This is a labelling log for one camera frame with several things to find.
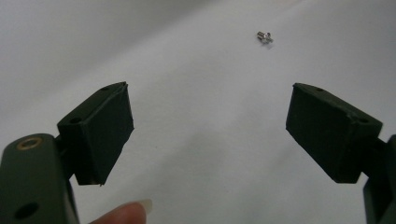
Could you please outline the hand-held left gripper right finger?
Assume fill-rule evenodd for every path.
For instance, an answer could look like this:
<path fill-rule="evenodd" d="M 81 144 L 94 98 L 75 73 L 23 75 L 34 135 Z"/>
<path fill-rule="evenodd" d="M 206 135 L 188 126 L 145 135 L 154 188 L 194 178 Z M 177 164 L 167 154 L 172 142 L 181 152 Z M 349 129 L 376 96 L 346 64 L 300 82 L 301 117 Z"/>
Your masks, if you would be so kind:
<path fill-rule="evenodd" d="M 293 85 L 286 130 L 336 183 L 355 183 L 382 122 L 319 87 Z"/>

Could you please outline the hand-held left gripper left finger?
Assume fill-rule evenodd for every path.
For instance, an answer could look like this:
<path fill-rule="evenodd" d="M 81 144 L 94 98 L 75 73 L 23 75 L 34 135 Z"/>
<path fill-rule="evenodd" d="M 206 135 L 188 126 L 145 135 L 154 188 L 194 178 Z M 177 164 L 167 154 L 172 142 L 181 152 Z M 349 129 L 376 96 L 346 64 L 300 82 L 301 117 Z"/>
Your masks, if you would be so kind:
<path fill-rule="evenodd" d="M 80 185 L 103 185 L 134 129 L 128 84 L 103 87 L 57 124 Z"/>

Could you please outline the small silver screw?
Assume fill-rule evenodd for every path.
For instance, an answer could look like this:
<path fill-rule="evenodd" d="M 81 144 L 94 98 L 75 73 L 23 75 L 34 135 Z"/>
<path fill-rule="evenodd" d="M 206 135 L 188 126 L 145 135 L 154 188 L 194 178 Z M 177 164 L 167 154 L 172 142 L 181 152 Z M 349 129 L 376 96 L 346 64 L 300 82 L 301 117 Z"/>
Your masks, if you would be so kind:
<path fill-rule="evenodd" d="M 257 38 L 263 43 L 263 44 L 270 44 L 273 42 L 273 38 L 271 37 L 270 33 L 264 33 L 264 32 L 258 32 L 257 33 Z"/>

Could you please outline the white table mat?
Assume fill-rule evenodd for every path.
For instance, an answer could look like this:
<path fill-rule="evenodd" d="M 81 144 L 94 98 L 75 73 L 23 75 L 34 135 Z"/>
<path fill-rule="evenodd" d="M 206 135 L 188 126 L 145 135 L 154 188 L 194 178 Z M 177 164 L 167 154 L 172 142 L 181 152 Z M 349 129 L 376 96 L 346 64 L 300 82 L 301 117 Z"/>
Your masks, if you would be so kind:
<path fill-rule="evenodd" d="M 150 199 L 149 224 L 365 224 L 286 117 L 306 83 L 396 134 L 396 0 L 0 0 L 0 152 L 120 81 L 134 132 L 75 186 L 82 222 Z"/>

